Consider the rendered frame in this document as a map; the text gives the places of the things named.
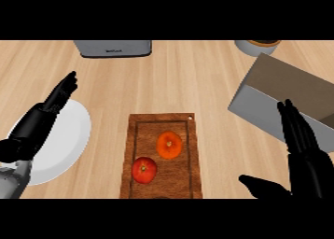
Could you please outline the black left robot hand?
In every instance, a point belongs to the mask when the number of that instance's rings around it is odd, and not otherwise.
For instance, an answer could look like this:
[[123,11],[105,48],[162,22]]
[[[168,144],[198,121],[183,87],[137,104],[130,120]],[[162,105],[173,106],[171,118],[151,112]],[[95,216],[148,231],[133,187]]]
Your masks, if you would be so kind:
[[59,111],[77,89],[75,72],[64,77],[47,99],[37,103],[18,121],[10,135],[0,140],[0,162],[30,161],[43,147]]

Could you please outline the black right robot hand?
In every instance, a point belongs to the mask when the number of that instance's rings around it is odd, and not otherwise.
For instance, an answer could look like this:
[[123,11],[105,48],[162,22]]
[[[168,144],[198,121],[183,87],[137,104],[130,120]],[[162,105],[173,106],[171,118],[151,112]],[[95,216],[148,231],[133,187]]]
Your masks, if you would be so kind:
[[261,178],[241,175],[239,182],[257,199],[334,200],[334,163],[322,151],[311,127],[289,99],[277,102],[288,149],[291,190]]

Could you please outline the brown wooden cutting board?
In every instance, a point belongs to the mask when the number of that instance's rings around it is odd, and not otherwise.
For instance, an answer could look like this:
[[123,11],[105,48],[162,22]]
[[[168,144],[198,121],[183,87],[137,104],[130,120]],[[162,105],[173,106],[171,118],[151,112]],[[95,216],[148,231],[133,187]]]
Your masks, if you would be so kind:
[[[176,137],[180,153],[167,159],[167,150],[158,150],[157,140],[164,132]],[[148,184],[134,181],[134,161],[148,157],[157,163],[157,175]],[[131,114],[128,117],[126,153],[120,186],[121,199],[201,199],[198,166],[198,138],[193,113]]]

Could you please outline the orange squash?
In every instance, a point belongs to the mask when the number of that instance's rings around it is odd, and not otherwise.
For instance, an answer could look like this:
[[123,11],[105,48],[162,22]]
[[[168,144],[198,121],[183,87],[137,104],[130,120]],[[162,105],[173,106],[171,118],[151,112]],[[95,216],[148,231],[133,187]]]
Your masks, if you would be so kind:
[[173,131],[165,131],[157,137],[157,154],[162,159],[174,159],[182,152],[180,136]]

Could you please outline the white round plate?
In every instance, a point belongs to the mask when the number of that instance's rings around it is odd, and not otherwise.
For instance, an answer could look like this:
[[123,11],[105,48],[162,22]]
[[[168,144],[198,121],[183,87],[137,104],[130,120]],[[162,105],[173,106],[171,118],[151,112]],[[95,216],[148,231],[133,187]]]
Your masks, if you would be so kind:
[[44,144],[31,160],[30,186],[59,177],[80,158],[90,139],[89,111],[69,99],[56,115]]

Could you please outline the red tomato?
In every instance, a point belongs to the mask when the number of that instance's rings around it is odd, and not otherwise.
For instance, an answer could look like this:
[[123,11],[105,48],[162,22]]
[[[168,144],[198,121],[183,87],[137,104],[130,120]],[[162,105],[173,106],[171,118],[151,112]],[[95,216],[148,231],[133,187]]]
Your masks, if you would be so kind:
[[157,163],[148,157],[134,160],[131,167],[131,176],[137,183],[149,184],[157,176]]

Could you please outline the grey toaster appliance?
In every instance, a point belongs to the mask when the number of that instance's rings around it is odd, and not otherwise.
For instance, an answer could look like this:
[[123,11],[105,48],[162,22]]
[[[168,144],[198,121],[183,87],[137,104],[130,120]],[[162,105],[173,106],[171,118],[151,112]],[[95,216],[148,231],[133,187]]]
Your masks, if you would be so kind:
[[74,45],[86,58],[140,57],[152,53],[151,40],[75,40]]

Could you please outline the grey round pot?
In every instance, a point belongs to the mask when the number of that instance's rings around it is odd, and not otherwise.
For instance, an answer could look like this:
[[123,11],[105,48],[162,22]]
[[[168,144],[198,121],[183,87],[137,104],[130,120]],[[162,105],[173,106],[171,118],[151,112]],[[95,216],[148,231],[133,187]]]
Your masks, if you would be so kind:
[[249,56],[258,57],[263,53],[270,55],[280,44],[279,40],[236,40],[236,47]]

